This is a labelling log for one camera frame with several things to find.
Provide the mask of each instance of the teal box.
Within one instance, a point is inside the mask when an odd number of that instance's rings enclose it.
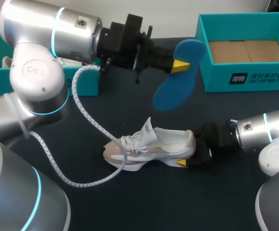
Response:
[[[4,42],[0,36],[0,95],[4,93],[9,93],[13,91],[13,88],[10,83],[10,69],[9,68],[1,68],[2,59],[5,56],[13,57],[13,47]],[[75,72],[80,67],[63,67],[63,71],[66,78],[66,84],[69,95],[72,95],[71,84],[72,79]],[[77,85],[77,92],[79,96],[95,96],[98,95],[99,92],[99,79],[100,73],[95,71],[86,71],[81,74],[79,78],[79,82]]]
[[[206,92],[279,90],[279,62],[215,64],[209,41],[277,40],[279,13],[200,14],[196,39],[205,42],[200,70]]]

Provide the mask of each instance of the black table surface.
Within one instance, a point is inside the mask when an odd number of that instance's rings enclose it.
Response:
[[[181,40],[156,39],[156,43],[173,46]],[[153,127],[194,130],[205,122],[223,124],[225,119],[279,109],[279,91],[207,94],[198,73],[188,101],[177,110],[159,113],[151,102],[165,78],[162,71],[147,69],[141,83],[135,84],[134,73],[112,67],[101,76],[99,95],[81,97],[81,102],[116,137],[133,135],[149,116]],[[69,179],[86,183],[104,178],[116,170],[102,155],[109,140],[71,104],[65,119],[34,131],[43,137]],[[268,178],[259,168],[258,154],[238,152],[208,170],[194,171],[151,161],[137,172],[123,171],[102,185],[77,189],[60,180],[34,138],[21,138],[12,150],[66,192],[71,231],[260,230],[255,198]]]

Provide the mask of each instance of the white sneaker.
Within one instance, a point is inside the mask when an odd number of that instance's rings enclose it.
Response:
[[[190,158],[196,149],[194,134],[190,131],[152,128],[149,117],[143,128],[132,136],[122,136],[119,141],[128,154],[123,170],[137,171],[150,160],[160,160],[169,166],[182,167],[177,160]],[[122,150],[113,142],[105,146],[103,156],[107,162],[120,167]]]

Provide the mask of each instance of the white shoelace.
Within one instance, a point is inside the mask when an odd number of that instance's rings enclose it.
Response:
[[[122,146],[128,151],[135,151],[136,153],[147,153],[148,150],[145,150],[147,147],[138,147],[139,144],[139,131],[134,133],[132,136],[122,136],[121,143]]]

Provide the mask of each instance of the screw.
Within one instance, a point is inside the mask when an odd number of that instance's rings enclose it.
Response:
[[[87,22],[83,19],[80,19],[80,20],[78,20],[77,24],[80,26],[85,26],[85,25],[87,25]]]
[[[244,129],[245,130],[248,130],[248,129],[250,129],[251,128],[251,125],[250,124],[246,124],[245,126],[244,126]]]

